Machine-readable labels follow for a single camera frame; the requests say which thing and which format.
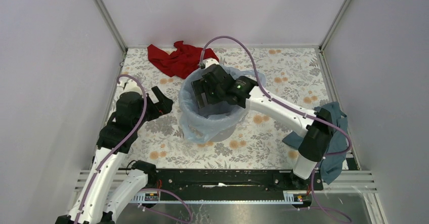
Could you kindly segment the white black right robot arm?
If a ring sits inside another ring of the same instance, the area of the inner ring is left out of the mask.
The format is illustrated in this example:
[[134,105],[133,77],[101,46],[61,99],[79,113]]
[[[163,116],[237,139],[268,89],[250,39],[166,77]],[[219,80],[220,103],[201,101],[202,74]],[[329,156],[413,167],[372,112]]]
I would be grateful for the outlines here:
[[302,137],[298,158],[290,176],[298,190],[310,183],[310,175],[324,157],[333,136],[330,113],[299,107],[265,90],[261,83],[247,77],[233,76],[219,64],[201,70],[202,75],[191,82],[197,105],[203,108],[219,102],[239,106],[270,116]]

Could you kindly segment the light blue plastic trash bag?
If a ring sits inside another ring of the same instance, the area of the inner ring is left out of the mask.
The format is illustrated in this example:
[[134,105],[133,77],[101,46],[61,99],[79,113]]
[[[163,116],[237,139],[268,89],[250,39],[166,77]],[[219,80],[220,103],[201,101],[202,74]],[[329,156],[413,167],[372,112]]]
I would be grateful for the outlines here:
[[213,64],[192,72],[178,95],[184,137],[198,144],[227,139],[248,113],[245,101],[259,85],[266,85],[266,77],[253,70]]

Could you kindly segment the grey plastic trash bin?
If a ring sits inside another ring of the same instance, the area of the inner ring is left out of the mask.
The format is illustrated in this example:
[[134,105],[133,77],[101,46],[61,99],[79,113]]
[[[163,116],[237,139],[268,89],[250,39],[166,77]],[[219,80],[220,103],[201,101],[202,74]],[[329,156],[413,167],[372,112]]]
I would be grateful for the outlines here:
[[248,110],[226,102],[199,109],[191,82],[200,79],[202,73],[203,69],[197,69],[182,83],[178,94],[181,110],[179,125],[184,138],[190,142],[220,142],[233,134],[236,125],[246,116]]

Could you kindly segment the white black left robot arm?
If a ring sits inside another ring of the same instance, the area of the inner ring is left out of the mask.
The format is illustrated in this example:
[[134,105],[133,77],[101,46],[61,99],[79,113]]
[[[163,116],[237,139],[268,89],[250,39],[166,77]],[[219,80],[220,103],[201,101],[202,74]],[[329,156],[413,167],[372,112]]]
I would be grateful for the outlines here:
[[121,162],[138,138],[138,130],[148,121],[171,112],[173,101],[158,87],[143,95],[138,87],[125,90],[116,102],[116,110],[110,114],[99,133],[97,149],[88,180],[80,196],[66,215],[56,223],[116,223],[118,216],[142,188],[151,189],[157,183],[156,166],[138,160],[130,174],[110,195],[113,179]]

